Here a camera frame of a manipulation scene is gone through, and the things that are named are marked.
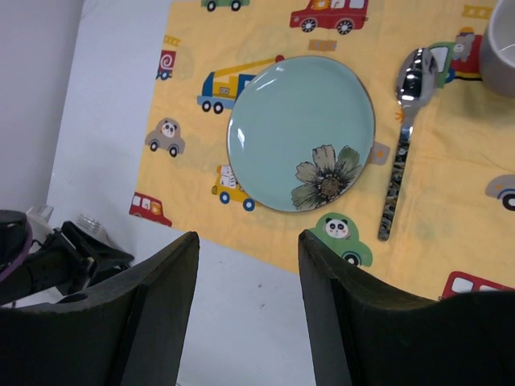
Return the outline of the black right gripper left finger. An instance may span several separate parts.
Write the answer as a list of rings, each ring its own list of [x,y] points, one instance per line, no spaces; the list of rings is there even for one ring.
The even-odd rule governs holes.
[[[173,385],[196,287],[186,232],[143,262],[55,304],[1,310],[3,385]]]

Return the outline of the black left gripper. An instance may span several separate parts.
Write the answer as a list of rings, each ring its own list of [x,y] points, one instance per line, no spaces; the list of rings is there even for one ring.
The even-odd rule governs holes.
[[[134,256],[112,241],[104,226],[94,218],[79,214],[53,230],[57,250],[64,257],[68,273],[56,288],[68,296],[96,285],[126,269]]]

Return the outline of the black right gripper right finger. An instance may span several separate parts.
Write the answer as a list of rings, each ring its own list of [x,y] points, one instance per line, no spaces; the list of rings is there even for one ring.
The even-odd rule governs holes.
[[[434,301],[344,261],[312,232],[298,251],[318,385],[513,384],[513,292]]]

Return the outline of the yellow car-print cloth placemat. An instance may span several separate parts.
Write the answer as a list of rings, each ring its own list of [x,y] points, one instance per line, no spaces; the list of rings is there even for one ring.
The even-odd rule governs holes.
[[[514,103],[484,87],[479,49],[492,1],[175,1],[134,216],[295,271],[305,229],[346,261],[429,298],[514,285]],[[415,118],[393,227],[378,239],[402,110],[398,72],[415,49],[438,65]],[[229,118],[257,75],[316,55],[348,66],[373,103],[375,140],[356,183],[312,211],[270,209],[237,182]]]

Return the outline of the green ceramic plate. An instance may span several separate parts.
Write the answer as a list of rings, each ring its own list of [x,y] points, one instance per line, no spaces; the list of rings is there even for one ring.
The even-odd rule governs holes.
[[[375,112],[341,62],[305,55],[273,64],[237,98],[229,165],[244,192],[276,211],[312,211],[338,200],[371,154]]]

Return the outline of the silver metal spoon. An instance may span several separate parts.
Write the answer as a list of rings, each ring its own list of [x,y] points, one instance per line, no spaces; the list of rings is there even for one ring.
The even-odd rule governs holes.
[[[428,105],[434,96],[437,89],[437,77],[437,61],[427,47],[413,50],[399,69],[395,84],[395,96],[402,110],[402,119],[377,234],[381,241],[387,241],[392,231],[415,118],[418,112]]]

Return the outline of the lavender ceramic mug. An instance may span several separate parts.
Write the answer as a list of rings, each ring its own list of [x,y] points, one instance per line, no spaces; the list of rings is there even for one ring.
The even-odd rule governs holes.
[[[480,75],[491,91],[514,98],[514,0],[493,9],[480,45]]]

